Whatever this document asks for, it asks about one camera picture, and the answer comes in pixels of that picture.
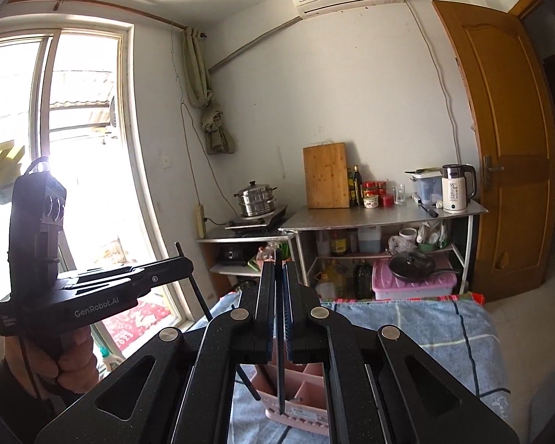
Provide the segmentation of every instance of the window frame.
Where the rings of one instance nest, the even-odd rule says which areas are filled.
[[[138,139],[137,117],[133,92],[133,81],[130,76],[132,68],[132,41],[134,26],[130,23],[107,20],[107,23],[96,21],[62,20],[62,15],[46,15],[47,25],[26,26],[20,21],[18,24],[0,29],[0,46],[12,44],[16,40],[37,38],[40,40],[36,66],[31,87],[30,105],[30,154],[32,160],[40,155],[49,155],[49,113],[50,92],[53,76],[53,64],[56,57],[59,37],[62,32],[78,32],[82,34],[96,34],[118,39],[118,75],[117,75],[117,108],[119,115],[119,129],[125,155],[132,171],[134,188],[136,191],[139,210],[142,216],[140,226],[148,237],[155,259],[169,257],[158,222],[155,217],[148,182],[146,180],[144,162]],[[64,267],[75,269],[74,260],[67,245],[64,232],[61,233],[60,255]],[[172,307],[175,316],[179,316],[174,323],[181,329],[188,328],[194,323],[194,316],[183,294],[179,282],[163,286],[163,292]]]

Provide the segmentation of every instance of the stove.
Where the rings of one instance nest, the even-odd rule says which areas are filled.
[[[274,230],[282,222],[286,209],[287,205],[278,205],[273,212],[266,213],[265,215],[236,217],[230,220],[225,228],[234,232],[268,232]]]

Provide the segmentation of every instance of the wooden door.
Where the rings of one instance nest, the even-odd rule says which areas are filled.
[[[539,61],[514,15],[433,5],[450,38],[481,155],[481,217],[471,289],[489,301],[543,283],[555,227],[555,124]]]

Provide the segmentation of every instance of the frying pan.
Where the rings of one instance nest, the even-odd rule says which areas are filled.
[[[430,275],[444,272],[462,273],[455,269],[436,269],[435,261],[421,252],[402,252],[388,260],[391,273],[403,282],[420,282]]]

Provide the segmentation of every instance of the person's hand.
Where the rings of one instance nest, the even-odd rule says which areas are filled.
[[[62,387],[76,394],[84,394],[99,382],[99,371],[96,368],[96,357],[93,354],[93,339],[90,327],[72,332],[74,346],[62,354],[56,363],[43,350],[25,339],[27,357],[33,372],[45,378],[55,379]],[[33,397],[35,392],[28,376],[18,337],[4,338],[4,358],[10,367],[10,372],[22,387]],[[42,399],[47,392],[36,379]]]

